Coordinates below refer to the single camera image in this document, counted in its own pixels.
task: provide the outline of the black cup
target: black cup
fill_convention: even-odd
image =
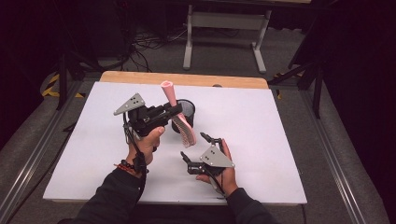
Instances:
[[[181,113],[184,115],[184,117],[186,118],[186,121],[190,124],[190,126],[193,127],[195,105],[191,101],[185,100],[185,99],[177,100],[177,103],[181,104],[181,107],[182,107]],[[178,130],[178,127],[176,126],[176,124],[173,121],[172,121],[172,129],[175,132],[180,133],[180,131]]]

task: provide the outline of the red bracelet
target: red bracelet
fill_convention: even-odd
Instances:
[[[130,175],[134,175],[134,176],[137,176],[137,177],[140,177],[141,176],[141,174],[138,174],[134,169],[132,169],[131,167],[127,167],[127,166],[125,166],[124,164],[122,164],[122,163],[120,163],[120,164],[114,164],[115,166],[117,166],[117,168],[119,168],[119,169],[121,169],[121,170],[123,170],[123,171],[126,171],[128,174],[130,174]]]

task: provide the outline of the human hand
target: human hand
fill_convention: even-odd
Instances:
[[[232,161],[230,149],[228,149],[227,143],[224,139],[221,140],[224,148],[224,154]],[[208,175],[198,175],[195,177],[197,180],[204,181],[210,184],[210,179]],[[226,167],[225,170],[221,173],[221,175],[216,176],[216,179],[221,185],[221,188],[224,190],[226,197],[231,195],[234,190],[238,189],[235,180],[235,169],[233,167]]]
[[[152,151],[155,147],[160,145],[160,136],[165,132],[165,128],[163,126],[157,127],[141,140],[134,141],[136,142],[139,150],[143,152],[145,155],[146,164],[149,165],[153,160]],[[136,149],[134,148],[134,144],[129,143],[129,153],[127,158],[125,159],[128,163],[134,164],[133,160],[136,157]]]

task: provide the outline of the cord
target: cord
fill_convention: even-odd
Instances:
[[[303,209],[304,224],[306,224],[306,213],[305,213],[305,207],[303,204],[301,204],[301,208]]]
[[[124,120],[124,131],[128,135],[130,142],[134,145],[134,149],[136,149],[136,157],[143,159],[143,163],[144,163],[143,169],[141,170],[142,176],[140,177],[139,195],[137,196],[137,199],[136,199],[136,202],[139,202],[140,198],[142,197],[143,191],[145,190],[146,179],[147,179],[147,174],[148,174],[147,165],[146,165],[146,161],[145,161],[145,154],[143,154],[143,152],[140,151],[139,147],[137,146],[136,142],[134,141],[134,137],[133,137],[131,131],[129,130],[129,126],[127,125],[128,122],[126,121],[126,114],[123,113],[122,117]]]
[[[128,60],[129,60],[128,55],[123,55],[121,61],[119,61],[119,62],[117,62],[117,63],[113,63],[113,64],[111,64],[111,65],[101,66],[101,67],[104,68],[105,71],[111,70],[111,69],[114,69],[114,68],[117,68],[117,67],[120,67],[120,66],[123,67],[123,65],[124,65]],[[93,69],[93,68],[91,68],[91,67],[87,67],[87,66],[83,66],[83,65],[81,65],[81,68],[82,68],[84,71],[86,71],[86,72],[101,72],[101,71],[98,71],[98,70]]]
[[[224,190],[222,189],[221,185],[219,184],[219,181],[212,175],[212,173],[210,173],[210,172],[207,172],[207,173],[208,173],[209,176],[213,179],[213,181],[215,181],[215,184],[216,184],[216,186],[218,186],[218,188],[220,189],[221,194],[222,194],[223,196],[225,196],[225,192],[224,192]]]
[[[50,171],[53,164],[58,160],[58,158],[61,155],[61,152],[62,152],[64,146],[66,145],[67,141],[69,140],[70,135],[72,134],[75,126],[76,126],[76,122],[64,129],[64,132],[68,132],[68,134],[67,134],[66,138],[64,139],[64,141],[62,142],[61,147],[58,149],[58,152],[56,153],[55,157],[53,158],[53,160],[50,163],[49,167],[47,168],[46,172],[44,172],[44,174],[40,177],[40,179],[37,181],[37,183],[35,183],[35,185],[30,189],[30,191],[23,198],[23,200],[19,202],[18,206],[14,209],[12,214],[7,219],[6,224],[9,224],[11,222],[12,218],[14,218],[15,215],[17,215],[17,213],[20,211],[20,209],[23,207],[23,205],[26,203],[26,201],[29,199],[29,197],[33,194],[35,189],[37,189],[37,187],[40,185],[40,183],[46,177],[47,173]]]
[[[136,52],[137,56],[140,58],[140,56],[142,56],[142,58],[145,60],[146,65],[143,65],[141,63],[138,63],[137,61],[134,60],[134,58],[132,57],[132,55],[130,56],[131,61],[136,65],[136,69],[137,71],[139,71],[139,66],[146,68],[146,72],[152,72],[151,69],[149,69],[149,63],[146,59],[146,57],[140,53],[139,51]]]
[[[171,39],[166,38],[165,42],[163,43],[163,41],[157,37],[157,36],[153,36],[153,35],[145,35],[148,32],[145,33],[140,33],[142,36],[138,36],[135,39],[135,43],[138,47],[140,48],[136,48],[139,51],[142,50],[146,50],[146,49],[160,49],[163,46],[165,46],[166,44],[169,44],[175,40],[180,39],[180,37],[182,35],[184,35],[184,33],[187,32],[187,29],[183,29],[180,33],[177,33],[176,37],[173,37]]]

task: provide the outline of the metal stand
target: metal stand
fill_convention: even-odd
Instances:
[[[189,13],[187,16],[187,43],[184,53],[183,69],[191,68],[192,55],[192,27],[210,27],[210,28],[229,28],[243,30],[259,30],[258,40],[251,44],[254,56],[260,73],[265,73],[265,65],[262,60],[261,46],[262,40],[267,30],[270,20],[271,11],[267,10],[265,15],[240,15],[227,13],[208,13],[193,12],[192,5],[189,5]]]
[[[317,119],[320,119],[319,115],[319,103],[320,103],[320,94],[321,94],[321,85],[323,81],[323,73],[320,69],[321,61],[310,62],[300,65],[289,72],[285,73],[281,77],[274,78],[268,81],[269,86],[275,86],[276,84],[284,81],[290,77],[293,77],[301,72],[304,72],[303,76],[297,83],[297,87],[301,91],[306,91],[310,87],[311,83],[315,81],[315,89],[314,89],[314,99],[312,102],[312,108],[314,110],[315,116]]]
[[[106,69],[98,63],[91,62],[69,48],[63,48],[59,56],[60,96],[58,107],[56,108],[57,110],[61,109],[67,99],[67,71],[74,80],[82,80],[85,77],[80,63],[85,63],[89,67],[102,73],[106,71]]]

